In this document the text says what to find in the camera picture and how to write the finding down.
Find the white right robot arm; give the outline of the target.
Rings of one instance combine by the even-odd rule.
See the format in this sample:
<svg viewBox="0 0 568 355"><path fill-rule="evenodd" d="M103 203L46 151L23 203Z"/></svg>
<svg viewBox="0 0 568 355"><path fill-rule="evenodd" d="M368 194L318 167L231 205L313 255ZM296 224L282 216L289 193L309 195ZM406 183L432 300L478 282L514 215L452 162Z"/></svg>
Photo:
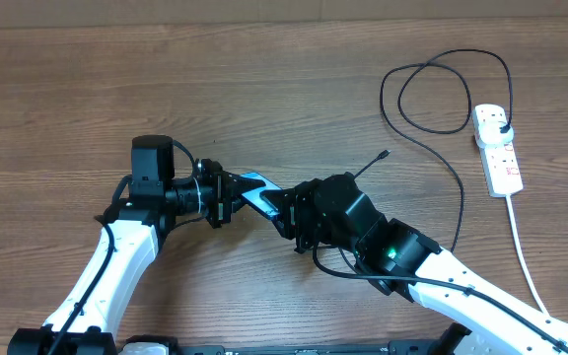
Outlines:
<svg viewBox="0 0 568 355"><path fill-rule="evenodd" d="M352 278L398 293L477 333L507 354L568 354L568 323L532 308L471 271L449 250L378 211L350 174L265 190L280 234L298 251L320 245L355 257Z"/></svg>

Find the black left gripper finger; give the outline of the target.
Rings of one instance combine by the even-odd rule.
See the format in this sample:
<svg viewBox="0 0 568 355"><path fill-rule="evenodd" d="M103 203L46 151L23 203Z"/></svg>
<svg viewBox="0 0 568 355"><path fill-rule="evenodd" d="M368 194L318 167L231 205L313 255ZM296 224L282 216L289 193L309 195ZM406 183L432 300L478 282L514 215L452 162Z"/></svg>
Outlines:
<svg viewBox="0 0 568 355"><path fill-rule="evenodd" d="M261 179L242 177L226 171L222 172L222 185L226 193L246 193L258 188L265 187Z"/></svg>
<svg viewBox="0 0 568 355"><path fill-rule="evenodd" d="M221 227L231 222L232 216L242 209L246 203L240 196L225 197L217 205L217 223Z"/></svg>

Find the Samsung smartphone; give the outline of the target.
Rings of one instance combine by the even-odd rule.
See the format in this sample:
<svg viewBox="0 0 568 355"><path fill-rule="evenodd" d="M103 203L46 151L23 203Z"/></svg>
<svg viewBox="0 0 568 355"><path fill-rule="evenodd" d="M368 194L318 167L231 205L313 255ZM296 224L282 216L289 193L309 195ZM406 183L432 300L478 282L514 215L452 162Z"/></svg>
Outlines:
<svg viewBox="0 0 568 355"><path fill-rule="evenodd" d="M275 220L279 216L279 211L273 206L271 202L262 196L264 191L276 191L280 190L280 187L264 177L260 173L251 172L242 175L242 178L250 178L261 180L265 183L265 186L259 187L242 194L243 201L252 207L256 212L258 212L262 217L267 220Z"/></svg>

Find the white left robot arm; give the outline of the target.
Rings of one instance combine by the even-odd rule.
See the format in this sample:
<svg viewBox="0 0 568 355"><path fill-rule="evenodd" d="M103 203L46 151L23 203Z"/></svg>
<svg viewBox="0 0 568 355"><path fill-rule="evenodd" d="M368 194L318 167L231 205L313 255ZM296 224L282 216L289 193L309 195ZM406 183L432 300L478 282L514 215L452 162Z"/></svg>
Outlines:
<svg viewBox="0 0 568 355"><path fill-rule="evenodd" d="M180 223L230 222L243 196L265 187L259 174L231 174L204 159L191 177L176 178L174 164L136 163L98 216L98 246L66 300L39 328L20 328L10 354L114 354L129 300L167 236Z"/></svg>

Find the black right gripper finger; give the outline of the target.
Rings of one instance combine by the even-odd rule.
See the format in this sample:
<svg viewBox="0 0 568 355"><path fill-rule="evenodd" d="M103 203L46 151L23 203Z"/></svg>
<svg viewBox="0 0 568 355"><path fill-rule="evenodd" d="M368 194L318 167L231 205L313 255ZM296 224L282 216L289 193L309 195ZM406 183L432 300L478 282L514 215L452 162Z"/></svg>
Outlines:
<svg viewBox="0 0 568 355"><path fill-rule="evenodd" d="M267 217L283 217L295 213L295 189L268 189L259 194L266 203L263 208Z"/></svg>
<svg viewBox="0 0 568 355"><path fill-rule="evenodd" d="M272 221L278 234L287 240L295 240L296 232L295 227L287 220L278 217Z"/></svg>

